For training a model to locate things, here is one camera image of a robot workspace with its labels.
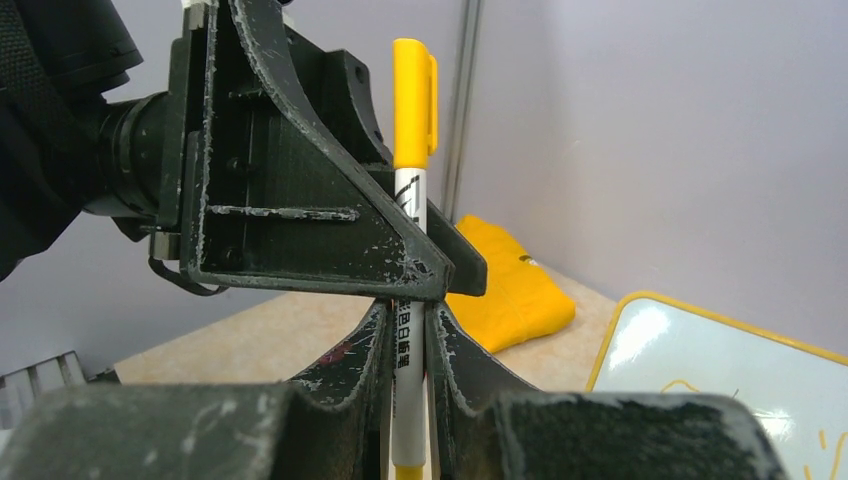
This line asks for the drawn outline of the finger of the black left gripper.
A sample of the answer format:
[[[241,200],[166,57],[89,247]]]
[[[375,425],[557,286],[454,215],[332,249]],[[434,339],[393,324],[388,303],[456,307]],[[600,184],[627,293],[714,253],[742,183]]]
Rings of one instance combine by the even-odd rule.
[[[447,258],[447,292],[482,296],[483,256],[427,198],[426,169],[439,144],[435,57],[419,40],[399,38],[392,44],[398,138],[390,150],[376,120],[365,64],[346,50],[323,51],[297,32],[291,39],[299,80],[322,123],[421,230],[417,243]]]

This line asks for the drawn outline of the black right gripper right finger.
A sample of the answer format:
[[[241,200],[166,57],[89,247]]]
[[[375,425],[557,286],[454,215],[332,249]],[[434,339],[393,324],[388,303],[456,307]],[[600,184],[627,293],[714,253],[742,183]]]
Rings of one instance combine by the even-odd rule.
[[[436,479],[782,479],[764,429],[711,394],[546,392],[426,311]]]

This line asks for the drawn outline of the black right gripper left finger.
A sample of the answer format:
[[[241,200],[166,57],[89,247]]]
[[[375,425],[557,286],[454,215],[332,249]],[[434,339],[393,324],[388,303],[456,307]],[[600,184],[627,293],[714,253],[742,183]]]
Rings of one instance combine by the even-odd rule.
[[[1,456],[5,479],[383,479],[391,307],[289,380],[95,383],[41,397]]]

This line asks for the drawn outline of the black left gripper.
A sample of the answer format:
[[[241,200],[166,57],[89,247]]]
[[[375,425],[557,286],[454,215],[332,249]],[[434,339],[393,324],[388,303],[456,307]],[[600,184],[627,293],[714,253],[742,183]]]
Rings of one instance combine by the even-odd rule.
[[[222,286],[443,297],[454,266],[393,198],[368,67],[289,27],[277,1],[185,1],[182,13],[153,272],[201,297]]]

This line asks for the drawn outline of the yellow marker cap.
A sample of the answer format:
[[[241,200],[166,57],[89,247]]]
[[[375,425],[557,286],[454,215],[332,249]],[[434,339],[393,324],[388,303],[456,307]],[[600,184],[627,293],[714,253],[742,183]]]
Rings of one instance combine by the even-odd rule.
[[[427,169],[439,143],[438,62],[419,40],[393,42],[395,169]]]

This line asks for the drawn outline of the white whiteboard marker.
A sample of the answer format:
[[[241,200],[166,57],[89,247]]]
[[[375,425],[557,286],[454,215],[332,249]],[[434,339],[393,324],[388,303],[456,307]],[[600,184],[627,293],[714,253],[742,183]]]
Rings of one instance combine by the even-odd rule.
[[[421,231],[427,228],[426,171],[395,172],[395,200]],[[394,303],[395,359],[391,457],[397,479],[421,479],[426,463],[424,304]]]

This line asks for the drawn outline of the yellow framed whiteboard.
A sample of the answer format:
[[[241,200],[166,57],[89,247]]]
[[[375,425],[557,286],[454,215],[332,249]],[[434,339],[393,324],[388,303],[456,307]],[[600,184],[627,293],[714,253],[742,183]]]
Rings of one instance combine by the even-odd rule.
[[[731,397],[791,478],[847,476],[847,358],[821,347],[640,291],[618,303],[586,388]]]

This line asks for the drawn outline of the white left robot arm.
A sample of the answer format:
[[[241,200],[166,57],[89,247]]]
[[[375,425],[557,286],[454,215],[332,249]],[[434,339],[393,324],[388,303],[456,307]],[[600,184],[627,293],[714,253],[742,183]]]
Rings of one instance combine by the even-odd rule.
[[[2,275],[85,212],[199,296],[483,294],[485,260],[439,209],[401,211],[366,65],[283,13],[188,2],[166,90],[110,103],[142,60],[111,2],[3,2]]]

